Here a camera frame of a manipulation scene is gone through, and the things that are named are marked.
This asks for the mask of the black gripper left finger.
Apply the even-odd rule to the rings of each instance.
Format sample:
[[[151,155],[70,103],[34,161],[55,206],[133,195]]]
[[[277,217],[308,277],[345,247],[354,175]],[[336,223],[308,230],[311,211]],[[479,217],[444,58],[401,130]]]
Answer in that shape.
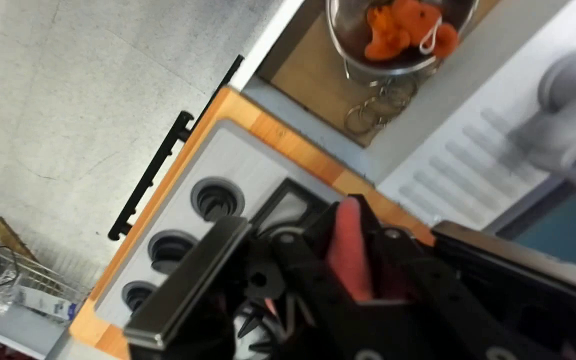
[[[290,270],[304,268],[308,277],[324,272],[334,277],[356,304],[373,303],[376,290],[363,227],[358,196],[329,206],[307,227],[304,241],[290,250]]]

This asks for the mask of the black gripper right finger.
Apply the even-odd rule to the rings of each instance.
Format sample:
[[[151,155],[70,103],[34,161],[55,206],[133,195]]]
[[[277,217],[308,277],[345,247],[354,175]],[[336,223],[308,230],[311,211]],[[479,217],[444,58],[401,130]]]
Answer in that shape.
[[[524,283],[529,290],[576,301],[576,264],[442,220],[432,228],[435,250],[454,267],[499,283]]]

